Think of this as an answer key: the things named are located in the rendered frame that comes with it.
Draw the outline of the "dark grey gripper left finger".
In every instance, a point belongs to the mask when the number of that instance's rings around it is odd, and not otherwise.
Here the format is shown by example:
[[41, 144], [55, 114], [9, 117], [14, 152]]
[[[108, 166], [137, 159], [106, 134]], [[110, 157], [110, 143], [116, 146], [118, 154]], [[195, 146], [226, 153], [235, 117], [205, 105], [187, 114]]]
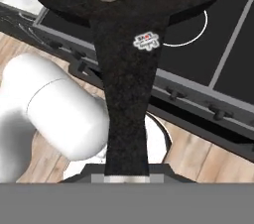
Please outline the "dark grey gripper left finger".
[[104, 169], [104, 164], [88, 164], [80, 173], [64, 178], [62, 183], [103, 183]]

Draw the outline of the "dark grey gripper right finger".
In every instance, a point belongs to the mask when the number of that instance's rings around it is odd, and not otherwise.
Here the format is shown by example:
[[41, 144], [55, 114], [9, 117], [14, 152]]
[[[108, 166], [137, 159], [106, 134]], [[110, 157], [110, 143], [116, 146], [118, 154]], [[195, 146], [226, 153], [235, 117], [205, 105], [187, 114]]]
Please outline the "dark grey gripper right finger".
[[177, 174], [168, 164], [149, 164], [151, 183], [193, 183], [193, 180]]

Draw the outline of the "black frying pan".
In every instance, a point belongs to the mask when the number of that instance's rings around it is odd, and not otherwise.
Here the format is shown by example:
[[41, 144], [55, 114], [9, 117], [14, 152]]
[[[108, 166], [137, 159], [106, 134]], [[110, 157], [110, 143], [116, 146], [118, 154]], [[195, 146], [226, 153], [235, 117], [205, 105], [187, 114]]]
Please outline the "black frying pan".
[[159, 36], [150, 31], [137, 36], [133, 46], [146, 50], [145, 55], [118, 58], [119, 77], [113, 79], [107, 64], [97, 58], [110, 117], [105, 174], [108, 177], [149, 174], [145, 114], [155, 77], [143, 77], [139, 67], [155, 69]]

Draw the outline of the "white rounded cylinder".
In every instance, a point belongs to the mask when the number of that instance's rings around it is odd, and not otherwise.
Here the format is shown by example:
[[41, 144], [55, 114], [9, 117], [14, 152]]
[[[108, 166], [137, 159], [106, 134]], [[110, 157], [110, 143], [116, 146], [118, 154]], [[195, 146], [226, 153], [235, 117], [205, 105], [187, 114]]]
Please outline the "white rounded cylinder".
[[109, 118], [91, 95], [51, 60], [20, 54], [0, 83], [0, 183], [17, 181], [30, 165], [40, 133], [71, 161], [96, 156], [107, 144]]

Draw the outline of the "black hob knob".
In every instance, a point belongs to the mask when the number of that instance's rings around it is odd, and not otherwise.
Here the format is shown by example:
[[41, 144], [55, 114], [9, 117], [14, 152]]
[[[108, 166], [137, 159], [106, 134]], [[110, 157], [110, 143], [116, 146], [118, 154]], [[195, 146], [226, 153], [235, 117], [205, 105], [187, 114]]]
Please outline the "black hob knob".
[[55, 40], [51, 40], [51, 39], [48, 39], [47, 40], [47, 45], [52, 48], [53, 50], [58, 50], [60, 49], [63, 44], [58, 42], [58, 41], [55, 41]]
[[208, 110], [213, 113], [213, 119], [215, 121], [220, 121], [224, 118], [232, 118], [234, 116], [233, 112], [229, 109], [214, 104], [209, 104]]
[[81, 51], [72, 50], [71, 51], [71, 56], [75, 60], [81, 60], [81, 59], [85, 59], [86, 58], [86, 53], [83, 53]]
[[179, 91], [178, 89], [167, 87], [166, 91], [170, 94], [169, 98], [172, 101], [176, 101], [177, 99], [183, 99], [187, 97], [187, 95], [184, 92]]

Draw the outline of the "black hob with grey frame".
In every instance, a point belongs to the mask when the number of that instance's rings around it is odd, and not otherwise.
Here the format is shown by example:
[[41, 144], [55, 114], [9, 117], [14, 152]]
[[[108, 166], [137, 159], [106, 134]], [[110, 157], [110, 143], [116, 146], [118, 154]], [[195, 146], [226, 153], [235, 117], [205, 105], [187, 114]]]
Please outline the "black hob with grey frame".
[[200, 40], [184, 48], [169, 48], [170, 41], [182, 41], [201, 26], [201, 13], [220, 10], [224, 0], [39, 0], [63, 19], [83, 25], [93, 42], [96, 56], [108, 66], [113, 79], [119, 77], [118, 58], [145, 55], [146, 50], [133, 46], [137, 36], [150, 31], [159, 36], [157, 67], [139, 67], [143, 77], [154, 76], [161, 85], [184, 92], [185, 86], [175, 81], [180, 77], [200, 85], [207, 84], [222, 58], [222, 45], [213, 45], [208, 37], [215, 19]]

